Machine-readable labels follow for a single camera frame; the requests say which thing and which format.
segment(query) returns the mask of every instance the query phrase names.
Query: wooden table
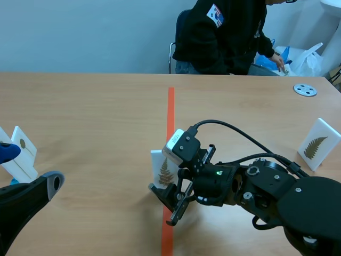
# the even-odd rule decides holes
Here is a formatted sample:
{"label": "wooden table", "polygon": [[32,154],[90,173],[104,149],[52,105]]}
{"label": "wooden table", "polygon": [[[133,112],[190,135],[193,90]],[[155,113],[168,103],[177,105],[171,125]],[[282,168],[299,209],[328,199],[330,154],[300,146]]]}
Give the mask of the wooden table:
{"label": "wooden table", "polygon": [[[318,89],[301,97],[296,83]],[[21,231],[8,255],[161,255],[163,207],[151,196],[151,149],[166,142],[167,94],[175,87],[175,127],[203,119],[229,122],[296,160],[318,117],[341,131],[341,94],[324,78],[191,75],[0,73],[0,124],[19,125],[38,149],[35,168],[60,170],[66,182]],[[200,127],[213,162],[261,152],[217,125]],[[341,147],[317,175],[341,181]],[[10,176],[2,169],[1,186]],[[173,254],[300,255],[281,228],[257,231],[237,206],[193,204],[174,228]]]}

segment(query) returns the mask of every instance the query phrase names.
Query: blue object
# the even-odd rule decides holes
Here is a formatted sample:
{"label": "blue object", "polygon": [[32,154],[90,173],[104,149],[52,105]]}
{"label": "blue object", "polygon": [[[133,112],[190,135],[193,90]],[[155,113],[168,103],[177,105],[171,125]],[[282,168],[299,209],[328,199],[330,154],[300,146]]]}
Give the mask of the blue object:
{"label": "blue object", "polygon": [[20,154],[20,148],[15,144],[0,142],[0,164],[15,159]]}
{"label": "blue object", "polygon": [[15,185],[15,184],[19,184],[19,181],[16,180],[15,178],[13,178],[13,179],[11,180],[11,185]]}
{"label": "blue object", "polygon": [[[275,40],[271,40],[272,46],[275,44]],[[290,46],[288,46],[284,52],[281,54],[284,64],[288,63],[288,56],[289,56]],[[260,55],[258,59],[256,60],[256,65],[267,68],[269,70],[278,70],[277,65],[269,60],[266,56]]]}

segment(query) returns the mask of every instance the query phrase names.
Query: white wall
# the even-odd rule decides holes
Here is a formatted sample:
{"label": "white wall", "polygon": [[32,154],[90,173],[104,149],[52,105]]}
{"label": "white wall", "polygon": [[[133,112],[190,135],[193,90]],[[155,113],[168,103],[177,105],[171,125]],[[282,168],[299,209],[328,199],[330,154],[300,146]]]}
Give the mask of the white wall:
{"label": "white wall", "polygon": [[333,36],[339,19],[324,12],[320,0],[298,0],[293,4],[269,6],[264,33],[276,46],[309,49],[323,42],[321,54]]}
{"label": "white wall", "polygon": [[[0,71],[167,73],[176,18],[195,2],[0,0]],[[337,22],[319,0],[298,0],[269,7],[264,32],[308,48]]]}

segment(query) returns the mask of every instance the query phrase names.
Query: robotic arm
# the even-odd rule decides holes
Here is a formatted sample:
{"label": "robotic arm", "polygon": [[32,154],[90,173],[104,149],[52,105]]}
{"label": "robotic arm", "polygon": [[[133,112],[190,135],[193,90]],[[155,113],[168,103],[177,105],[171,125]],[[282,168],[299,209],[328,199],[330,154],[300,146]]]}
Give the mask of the robotic arm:
{"label": "robotic arm", "polygon": [[[215,146],[201,149],[195,138],[198,127],[206,123],[232,128],[267,153],[212,164]],[[179,166],[178,183],[166,189],[154,184],[149,188],[173,213],[168,225],[176,225],[193,201],[208,206],[239,205],[255,215],[252,224],[258,230],[282,226],[286,238],[303,256],[341,255],[341,183],[310,177],[295,162],[273,154],[236,127],[215,120],[202,121],[186,132],[177,130],[163,154]],[[283,166],[262,157],[275,158]],[[251,159],[255,159],[252,164],[241,165]],[[184,179],[191,182],[181,192]],[[258,219],[266,224],[257,224]]]}
{"label": "robotic arm", "polygon": [[[20,148],[0,142],[0,164],[15,159]],[[31,183],[0,189],[0,256],[7,254],[13,241],[28,221],[48,204],[64,184],[59,171],[47,172]]]}

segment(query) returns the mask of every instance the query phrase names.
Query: black cable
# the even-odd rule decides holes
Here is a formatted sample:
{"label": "black cable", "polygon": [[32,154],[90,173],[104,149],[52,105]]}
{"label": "black cable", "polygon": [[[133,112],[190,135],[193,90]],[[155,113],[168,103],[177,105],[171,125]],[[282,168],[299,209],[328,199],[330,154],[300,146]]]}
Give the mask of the black cable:
{"label": "black cable", "polygon": [[220,124],[220,125],[226,126],[226,127],[230,128],[230,129],[238,132],[239,134],[243,135],[245,138],[247,138],[248,140],[250,140],[251,142],[253,142],[257,146],[259,146],[265,152],[273,154],[273,152],[271,152],[264,145],[260,144],[258,141],[256,141],[254,138],[252,138],[250,135],[246,134],[245,132],[243,132],[242,130],[238,129],[237,127],[235,127],[235,126],[233,126],[231,124],[228,124],[226,122],[219,121],[219,120],[204,120],[204,121],[201,121],[201,122],[197,123],[196,125],[194,125],[194,128],[198,129],[198,127],[203,125],[203,124]]}
{"label": "black cable", "polygon": [[277,155],[277,154],[269,154],[269,153],[259,153],[259,154],[254,154],[254,155],[250,155],[250,156],[247,156],[247,157],[243,157],[243,158],[235,160],[233,162],[223,163],[222,165],[240,164],[242,162],[249,161],[249,160],[255,159],[255,158],[261,158],[261,157],[272,157],[272,158],[275,158],[277,161],[282,161],[286,166],[291,164],[291,161],[289,159],[285,158],[284,156],[280,156],[280,155]]}
{"label": "black cable", "polygon": [[335,75],[333,75],[331,78],[328,79],[328,81],[330,82],[331,80],[333,80],[336,76],[339,76],[341,74],[341,69],[335,73]]}
{"label": "black cable", "polygon": [[340,77],[341,73],[338,74],[337,77],[335,77],[335,79],[333,81],[331,81],[331,83],[333,84],[336,80],[338,80],[338,78]]}
{"label": "black cable", "polygon": [[[208,120],[203,120],[197,124],[195,124],[194,126],[191,126],[189,127],[189,129],[187,130],[189,133],[191,133],[193,136],[195,136],[198,132],[198,128],[203,125],[203,124],[220,124],[220,125],[223,125],[223,126],[226,126],[236,132],[238,132],[239,134],[243,135],[245,138],[247,138],[249,141],[253,142],[255,145],[259,146],[262,150],[264,150],[265,152],[267,152],[268,154],[272,154],[272,156],[270,155],[263,155],[263,157],[273,157],[275,159],[277,159],[277,161],[279,161],[281,164],[283,164],[284,166],[288,166],[291,164],[291,161],[286,159],[285,157],[283,156],[280,156],[280,155],[276,155],[274,154],[273,152],[271,152],[268,148],[266,148],[264,145],[262,145],[261,143],[259,143],[258,141],[256,141],[254,138],[252,138],[250,135],[246,134],[245,132],[243,132],[242,130],[238,129],[237,127],[231,125],[231,124],[228,124],[226,122],[223,122],[223,121],[219,121],[219,120],[213,120],[213,119],[208,119]],[[254,157],[255,155],[252,155],[252,156],[248,156],[250,157],[250,159],[253,159],[253,158],[258,158],[258,157],[262,157],[262,156],[257,156],[257,157]],[[305,173],[302,169],[300,169],[297,173],[297,176],[302,178],[302,177],[308,177],[309,175],[307,173]]]}
{"label": "black cable", "polygon": [[257,221],[259,220],[259,217],[258,216],[254,216],[253,219],[252,219],[252,225],[254,226],[255,229],[257,230],[269,230],[269,229],[272,229],[272,228],[275,228],[276,226],[271,226],[271,225],[268,225],[268,224],[265,224],[265,225],[258,225],[257,224]]}

